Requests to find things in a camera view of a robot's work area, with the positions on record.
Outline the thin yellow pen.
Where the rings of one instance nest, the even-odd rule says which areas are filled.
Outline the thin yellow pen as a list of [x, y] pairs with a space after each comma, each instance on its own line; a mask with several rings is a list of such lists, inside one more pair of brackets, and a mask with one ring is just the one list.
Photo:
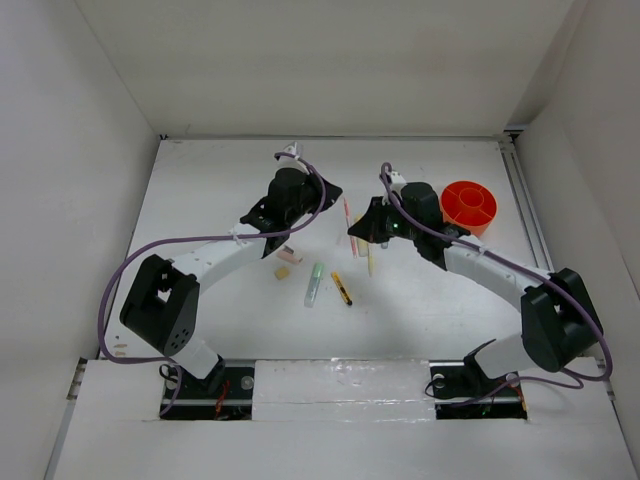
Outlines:
[[372, 278], [374, 276], [374, 272], [375, 272], [375, 258], [374, 258], [374, 245], [369, 244], [367, 247], [367, 268], [368, 268], [368, 275], [370, 278]]

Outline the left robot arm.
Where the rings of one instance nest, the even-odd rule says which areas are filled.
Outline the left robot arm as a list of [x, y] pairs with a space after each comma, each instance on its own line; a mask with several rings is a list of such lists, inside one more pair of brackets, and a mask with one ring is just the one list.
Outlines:
[[343, 191], [328, 182], [299, 155], [292, 143], [275, 155], [279, 166], [267, 193], [226, 236], [164, 259], [142, 261], [119, 314], [122, 325], [176, 367], [201, 396], [222, 387], [225, 361], [198, 338], [199, 297], [234, 271], [261, 260], [281, 247], [306, 215], [331, 208]]

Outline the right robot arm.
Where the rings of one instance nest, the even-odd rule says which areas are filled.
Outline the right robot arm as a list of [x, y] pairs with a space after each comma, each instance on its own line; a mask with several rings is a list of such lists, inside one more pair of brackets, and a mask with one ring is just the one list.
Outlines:
[[426, 395], [465, 406], [524, 381], [540, 368], [572, 378], [570, 388], [606, 381], [612, 357], [581, 276], [533, 268], [501, 255], [469, 230], [445, 221], [439, 197], [424, 182], [408, 182], [390, 163], [381, 166], [382, 196], [371, 199], [348, 233], [371, 244], [393, 238], [411, 242], [426, 261], [465, 277], [511, 305], [520, 330], [491, 339], [446, 372], [432, 372]]

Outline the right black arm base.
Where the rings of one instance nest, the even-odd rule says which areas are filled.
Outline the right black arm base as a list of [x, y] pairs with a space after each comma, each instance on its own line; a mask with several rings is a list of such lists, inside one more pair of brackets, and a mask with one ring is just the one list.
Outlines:
[[527, 420], [528, 413], [519, 385], [506, 385], [506, 376], [490, 379], [480, 369], [475, 354], [461, 361], [435, 361], [424, 394], [435, 400], [437, 420]]

